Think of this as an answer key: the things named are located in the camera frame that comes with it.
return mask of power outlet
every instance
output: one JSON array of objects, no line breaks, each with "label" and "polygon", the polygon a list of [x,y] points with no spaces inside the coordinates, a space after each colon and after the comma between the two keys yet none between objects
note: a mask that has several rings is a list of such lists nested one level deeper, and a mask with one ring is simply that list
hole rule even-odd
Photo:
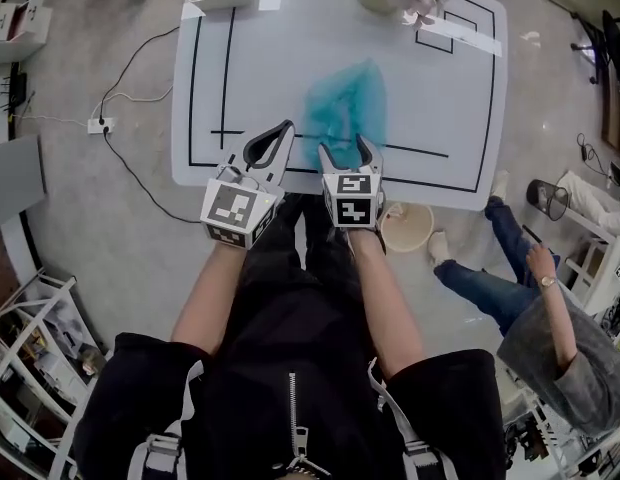
[{"label": "power outlet", "polygon": [[108,133],[112,133],[114,130],[115,120],[113,117],[104,117],[103,124],[99,122],[99,119],[90,119],[88,121],[88,134],[89,135],[103,135],[103,129],[108,127]]}]

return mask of white cable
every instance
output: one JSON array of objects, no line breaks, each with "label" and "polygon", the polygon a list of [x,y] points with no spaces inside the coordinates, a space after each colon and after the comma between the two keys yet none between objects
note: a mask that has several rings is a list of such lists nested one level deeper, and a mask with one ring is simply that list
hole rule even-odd
[{"label": "white cable", "polygon": [[[103,103],[107,103],[108,101],[116,98],[117,96],[123,96],[124,98],[129,99],[130,101],[133,101],[135,103],[155,103],[157,101],[162,101],[164,100],[168,94],[170,94],[172,92],[172,88],[173,86],[170,86],[170,89],[168,89],[165,94],[163,96],[160,96],[159,98],[133,98],[132,96],[128,96],[127,94],[123,93],[123,92],[118,92],[116,94],[113,94],[112,96],[108,96],[105,100],[103,100]],[[97,103],[97,106],[94,107],[94,110],[92,111],[92,114],[90,114],[90,119],[94,119],[94,115],[97,113],[97,110],[99,109],[99,107],[101,106],[101,102]]]},{"label": "white cable", "polygon": [[19,118],[19,120],[21,119],[46,119],[49,121],[57,121],[59,123],[75,123],[78,124],[79,126],[83,126],[84,128],[87,128],[88,125],[87,124],[83,124],[80,123],[79,121],[75,121],[74,119],[59,119],[58,117],[49,117],[49,116],[22,116]]}]

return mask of small bucket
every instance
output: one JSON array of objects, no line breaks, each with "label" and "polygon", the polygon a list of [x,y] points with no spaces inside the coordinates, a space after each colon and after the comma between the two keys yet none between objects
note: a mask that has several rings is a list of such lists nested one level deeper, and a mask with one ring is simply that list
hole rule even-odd
[{"label": "small bucket", "polygon": [[434,229],[429,206],[415,203],[390,203],[381,216],[381,236],[396,252],[412,252],[425,244]]}]

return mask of backpack strap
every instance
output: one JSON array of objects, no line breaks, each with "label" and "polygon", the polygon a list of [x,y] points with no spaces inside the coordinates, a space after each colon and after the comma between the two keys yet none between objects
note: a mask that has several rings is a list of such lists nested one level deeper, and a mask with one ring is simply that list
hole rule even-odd
[{"label": "backpack strap", "polygon": [[186,452],[181,444],[181,423],[194,416],[190,381],[201,374],[203,374],[203,363],[197,361],[186,377],[181,417],[162,434],[150,434],[145,442],[137,446],[128,468],[128,480],[152,478],[152,471],[156,472],[157,477],[166,478],[168,474],[174,480],[187,480]]},{"label": "backpack strap", "polygon": [[[392,398],[392,395],[388,393],[388,390],[385,388],[385,385],[379,384],[377,379],[372,375],[372,369],[377,362],[377,358],[375,357],[368,367],[368,379],[370,380],[370,385],[372,389],[374,389],[383,402],[387,403],[392,411],[392,415],[394,416],[394,421],[403,437],[403,443],[405,445],[405,450],[403,452],[403,464],[406,470],[406,479],[407,480],[418,480],[419,476],[417,474],[417,469],[423,466],[431,466],[437,464],[439,462],[439,458],[434,453],[434,449],[421,441],[417,434],[415,433],[412,425],[410,425],[410,421],[406,417],[405,413],[399,407],[399,404]],[[454,464],[450,460],[450,458],[443,452],[437,450],[437,453],[441,459],[441,464],[443,466],[443,471],[446,475],[447,480],[459,480],[457,476],[457,472],[454,469]]]}]

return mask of flower vase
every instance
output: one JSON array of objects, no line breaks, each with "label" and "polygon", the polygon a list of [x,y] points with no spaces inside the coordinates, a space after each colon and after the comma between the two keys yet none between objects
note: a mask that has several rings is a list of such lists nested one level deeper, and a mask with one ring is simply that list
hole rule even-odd
[{"label": "flower vase", "polygon": [[390,0],[359,0],[359,3],[369,11],[384,16],[397,10]]}]

